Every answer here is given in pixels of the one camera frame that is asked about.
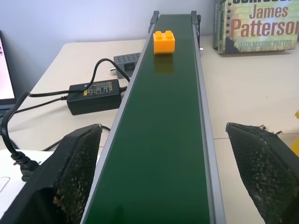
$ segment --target black power supply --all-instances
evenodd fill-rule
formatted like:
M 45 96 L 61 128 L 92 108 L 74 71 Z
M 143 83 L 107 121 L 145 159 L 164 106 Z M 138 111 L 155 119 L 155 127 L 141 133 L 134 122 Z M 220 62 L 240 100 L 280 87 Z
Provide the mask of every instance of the black power supply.
M 70 90 L 83 89 L 88 85 L 71 85 Z M 121 90 L 118 79 L 94 82 L 83 92 L 69 93 L 67 105 L 72 115 L 117 109 L 121 105 Z

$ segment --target orange lego brick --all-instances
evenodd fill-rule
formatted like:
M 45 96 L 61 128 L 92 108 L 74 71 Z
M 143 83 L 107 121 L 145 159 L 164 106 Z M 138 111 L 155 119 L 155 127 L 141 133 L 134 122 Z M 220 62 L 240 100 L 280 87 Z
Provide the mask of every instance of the orange lego brick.
M 154 33 L 154 54 L 172 54 L 175 50 L 176 40 L 173 33 L 167 30 L 165 33 Z

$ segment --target laptop screen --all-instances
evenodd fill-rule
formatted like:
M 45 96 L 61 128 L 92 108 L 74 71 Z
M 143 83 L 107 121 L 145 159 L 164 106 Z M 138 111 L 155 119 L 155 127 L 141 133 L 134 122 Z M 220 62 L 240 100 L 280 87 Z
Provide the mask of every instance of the laptop screen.
M 14 99 L 14 91 L 0 38 L 0 100 L 1 99 Z

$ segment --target black cable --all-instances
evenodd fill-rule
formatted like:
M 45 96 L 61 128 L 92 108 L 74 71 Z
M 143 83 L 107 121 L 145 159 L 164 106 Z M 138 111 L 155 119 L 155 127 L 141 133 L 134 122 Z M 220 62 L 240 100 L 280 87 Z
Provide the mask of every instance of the black cable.
M 10 140 L 11 141 L 11 144 L 13 145 L 13 147 L 15 148 L 15 149 L 19 149 L 19 147 L 16 145 L 16 143 L 14 142 L 14 141 L 12 141 L 12 140 Z
M 111 131 L 111 129 L 109 127 L 106 127 L 106 126 L 102 125 L 102 128 L 106 129 L 107 131 Z
M 130 82 L 130 78 L 127 76 L 127 74 L 121 70 L 121 68 L 114 63 L 114 61 L 111 61 L 110 59 L 108 58 L 103 58 L 101 60 L 99 60 L 95 67 L 94 67 L 94 71 L 93 71 L 93 77 L 90 81 L 90 83 L 83 89 L 81 90 L 65 90 L 65 91 L 58 91 L 58 92 L 48 92 L 48 93 L 38 93 L 38 94 L 33 94 L 33 93 L 30 93 L 29 96 L 30 97 L 48 97 L 48 96 L 55 96 L 55 95 L 60 95 L 60 94 L 69 94 L 69 93 L 76 93 L 76 92 L 83 92 L 84 90 L 87 90 L 94 82 L 94 78 L 95 78 L 95 75 L 97 73 L 97 69 L 98 69 L 98 66 L 102 63 L 102 62 L 110 62 L 120 73 L 122 76 L 125 77 L 125 79 Z
M 24 102 L 29 92 L 24 92 L 20 99 L 15 103 L 15 105 L 5 113 L 3 120 L 1 122 L 1 134 L 6 148 L 12 154 L 12 156 L 19 156 L 19 153 L 15 150 L 8 133 L 8 122 L 14 115 L 14 113 L 19 109 L 21 104 Z
M 63 96 L 63 97 L 60 97 L 60 98 L 57 98 L 57 99 L 48 101 L 48 102 L 43 103 L 43 104 L 39 104 L 39 105 L 31 106 L 31 107 L 28 107 L 28 108 L 24 108 L 24 109 L 22 109 L 22 110 L 18 110 L 18 111 L 15 112 L 15 114 L 16 114 L 16 113 L 21 113 L 21 112 L 24 112 L 24 111 L 28 111 L 28 110 L 32 110 L 32 109 L 36 109 L 36 108 L 38 108 L 38 107 L 45 106 L 45 105 L 48 105 L 48 104 L 51 104 L 51 103 L 54 103 L 54 102 L 57 102 L 57 101 L 60 101 L 60 100 L 67 100 L 67 96 Z M 14 143 L 14 141 L 12 141 L 11 139 L 10 139 L 10 141 L 11 141 L 11 143 L 12 143 L 12 145 L 13 145 L 13 147 L 14 147 L 15 149 L 19 149 L 19 147 L 16 145 L 16 143 Z
M 120 92 L 121 93 L 125 92 L 127 90 L 127 88 L 128 88 L 127 86 L 120 87 Z
M 67 96 L 63 96 L 63 97 L 60 97 L 60 98 L 57 98 L 57 99 L 54 99 L 54 100 L 50 100 L 46 103 L 43 103 L 43 104 L 38 104 L 38 105 L 35 105 L 35 106 L 31 106 L 31 107 L 27 107 L 27 108 L 24 108 L 24 109 L 21 109 L 21 110 L 18 110 L 15 112 L 16 113 L 21 113 L 21 112 L 24 112 L 24 111 L 29 111 L 29 110 L 32 110 L 32 109 L 36 109 L 38 107 L 41 107 L 41 106 L 45 106 L 45 105 L 48 105 L 48 104 L 51 104 L 51 103 L 54 103 L 54 102 L 57 102 L 57 101 L 60 101 L 60 100 L 67 100 Z
M 109 127 L 106 127 L 106 126 L 102 126 L 102 128 L 103 128 L 103 129 L 106 129 L 106 130 L 108 130 L 108 131 L 111 130 Z M 50 150 L 51 150 L 52 148 L 54 148 L 55 146 L 59 145 L 59 143 L 60 143 L 61 141 L 62 141 L 62 139 L 59 140 L 59 141 L 57 141 L 57 142 L 55 142 L 53 145 L 51 145 L 51 146 L 45 148 L 43 151 L 50 151 Z

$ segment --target book spine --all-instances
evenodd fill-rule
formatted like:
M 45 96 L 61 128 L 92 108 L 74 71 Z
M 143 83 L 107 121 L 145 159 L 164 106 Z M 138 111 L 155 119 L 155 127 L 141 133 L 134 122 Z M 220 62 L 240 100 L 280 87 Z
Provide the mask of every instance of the book spine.
M 219 27 L 218 27 L 218 53 L 223 53 L 223 31 L 224 31 L 224 14 L 225 14 L 225 0 L 220 0 L 219 6 Z
M 213 48 L 218 48 L 218 29 L 219 29 L 219 11 L 220 11 L 219 6 L 220 6 L 220 0 L 215 0 Z

